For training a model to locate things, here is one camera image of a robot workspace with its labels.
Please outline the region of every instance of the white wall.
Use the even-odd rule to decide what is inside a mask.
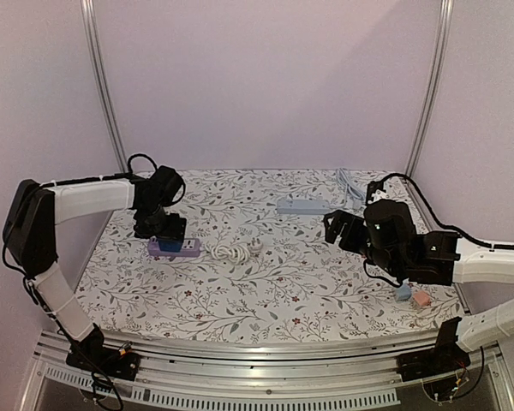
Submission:
[[[18,182],[117,170],[86,47],[78,0],[0,1],[0,252]],[[75,281],[103,216],[59,230]],[[0,261],[0,411],[14,409],[40,330],[48,326],[19,274]]]
[[[126,151],[181,169],[402,170],[439,6],[96,2]]]
[[[514,0],[455,2],[439,96],[415,174],[440,219],[514,241]],[[473,311],[514,287],[464,287]],[[501,344],[514,380],[514,340]]]

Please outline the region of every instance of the white table surface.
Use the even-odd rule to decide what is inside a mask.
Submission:
[[[363,187],[385,174],[353,173]],[[171,210],[188,219],[186,236],[226,245],[259,237],[261,254],[239,266],[207,253],[155,259],[147,241],[133,236],[133,212],[117,211],[75,292],[103,328],[200,341],[302,343],[430,330],[463,315],[451,287],[412,285],[432,296],[429,307],[395,302],[391,286],[365,276],[360,256],[324,242],[321,217],[276,213],[277,200],[288,195],[341,204],[344,191],[333,170],[181,174],[187,194]],[[403,184],[393,179],[388,187],[393,199],[409,203],[422,232]]]

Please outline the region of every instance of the vertical aluminum profile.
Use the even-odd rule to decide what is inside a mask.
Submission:
[[[103,65],[103,57],[101,56],[101,48],[99,46],[99,36],[97,34],[97,22],[95,19],[95,11],[93,9],[93,0],[81,0],[82,17],[84,20],[84,28],[86,29],[87,47],[89,48],[90,59],[92,61],[93,73],[99,92],[99,99],[103,107],[105,121],[111,137],[112,147],[116,155],[118,167],[122,172],[128,171],[128,161],[126,152],[123,148],[122,138],[118,129],[117,119],[112,106],[111,95],[106,81],[105,67]]]
[[[434,50],[433,64],[430,70],[430,78],[428,79],[427,95],[422,106],[421,118],[411,147],[409,161],[405,168],[405,174],[413,176],[415,169],[419,163],[422,147],[427,136],[428,124],[432,116],[434,100],[438,93],[439,79],[444,65],[445,50],[447,48],[447,39],[449,37],[449,28],[451,25],[451,12],[453,10],[453,0],[442,0],[439,12],[438,34],[436,37],[436,46]]]

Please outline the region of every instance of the floral pattern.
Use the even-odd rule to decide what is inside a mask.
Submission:
[[[353,172],[363,188],[384,174]],[[147,241],[134,238],[133,212],[117,211],[76,290],[84,310],[105,329],[227,343],[301,343],[428,330],[462,315],[449,287],[411,284],[431,295],[428,307],[395,302],[391,286],[364,274],[360,256],[325,243],[321,217],[276,213],[277,200],[286,196],[343,204],[332,170],[182,176],[187,193],[171,210],[188,219],[187,238],[234,245],[259,237],[262,252],[238,266],[205,252],[196,259],[154,258]],[[404,185],[392,179],[387,187],[391,198],[409,203],[422,232]]]

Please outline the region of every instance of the robotic arm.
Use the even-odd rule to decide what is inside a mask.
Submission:
[[[391,176],[400,176],[415,185],[407,176]],[[415,283],[438,285],[514,284],[514,244],[477,240],[457,227],[442,223],[439,225],[454,231],[417,234],[408,206],[388,199],[383,189],[386,178],[368,185],[363,218],[345,211],[325,215],[327,242],[334,243],[340,237],[338,245],[343,250],[365,258],[364,269],[367,265],[378,266],[398,284],[386,281],[397,286],[406,278]],[[470,364],[469,352],[513,334],[514,299],[484,313],[445,321],[435,347],[398,356],[397,371],[404,381],[455,371],[459,364]]]
[[[96,212],[132,209],[136,237],[182,242],[186,219],[164,211],[181,199],[174,200],[181,189],[183,195],[182,178],[164,166],[149,178],[127,173],[43,185],[25,180],[17,188],[3,229],[4,264],[23,273],[29,294],[65,333],[72,346],[70,366],[134,380],[140,358],[129,346],[103,346],[103,333],[83,312],[61,273],[55,226]],[[20,268],[5,261],[6,249]]]

